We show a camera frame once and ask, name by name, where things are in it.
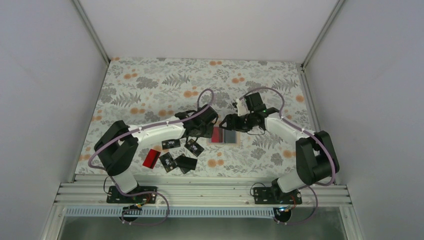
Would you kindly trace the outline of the plain black card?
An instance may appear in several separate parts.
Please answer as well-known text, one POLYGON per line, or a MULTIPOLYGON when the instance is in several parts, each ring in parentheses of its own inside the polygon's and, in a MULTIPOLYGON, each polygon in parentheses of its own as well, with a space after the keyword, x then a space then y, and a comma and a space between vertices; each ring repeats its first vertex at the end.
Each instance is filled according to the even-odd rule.
POLYGON ((176 165, 180 168, 195 170, 198 160, 196 158, 180 155, 175 159, 176 165))
POLYGON ((236 131, 224 130, 223 142, 225 144, 236 144, 238 142, 238 136, 236 131))

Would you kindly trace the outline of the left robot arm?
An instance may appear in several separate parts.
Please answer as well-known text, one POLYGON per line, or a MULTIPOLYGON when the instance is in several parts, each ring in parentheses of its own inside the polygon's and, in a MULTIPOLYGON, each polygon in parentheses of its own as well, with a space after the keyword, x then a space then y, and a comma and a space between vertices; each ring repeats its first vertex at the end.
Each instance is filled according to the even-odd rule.
POLYGON ((131 203, 139 197, 138 183, 130 165, 139 146, 183 138, 211 138, 218 113, 208 104, 198 110, 178 112, 162 121, 142 125, 114 122, 94 145, 93 157, 100 159, 119 190, 119 196, 131 203))

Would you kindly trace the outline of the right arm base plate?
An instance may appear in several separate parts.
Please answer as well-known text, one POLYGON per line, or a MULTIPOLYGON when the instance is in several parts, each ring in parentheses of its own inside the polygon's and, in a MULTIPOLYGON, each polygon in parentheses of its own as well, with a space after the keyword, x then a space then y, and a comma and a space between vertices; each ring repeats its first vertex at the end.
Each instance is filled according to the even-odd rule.
POLYGON ((300 205, 302 195, 295 189, 284 193, 276 187, 254 187, 252 195, 256 205, 300 205))

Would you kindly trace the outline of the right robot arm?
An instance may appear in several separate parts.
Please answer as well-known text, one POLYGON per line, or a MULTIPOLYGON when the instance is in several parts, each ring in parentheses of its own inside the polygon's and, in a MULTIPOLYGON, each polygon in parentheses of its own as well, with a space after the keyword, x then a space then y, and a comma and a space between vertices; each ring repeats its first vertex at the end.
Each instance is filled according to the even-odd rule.
POLYGON ((330 135, 326 131, 314 132, 289 120, 282 109, 266 107, 261 95, 256 92, 235 104, 237 113, 228 114, 219 127, 228 131, 247 133, 258 127, 295 146, 295 171, 286 173, 271 183, 271 198, 278 204, 290 197, 290 192, 314 184, 330 186, 335 181, 340 166, 336 158, 330 135))

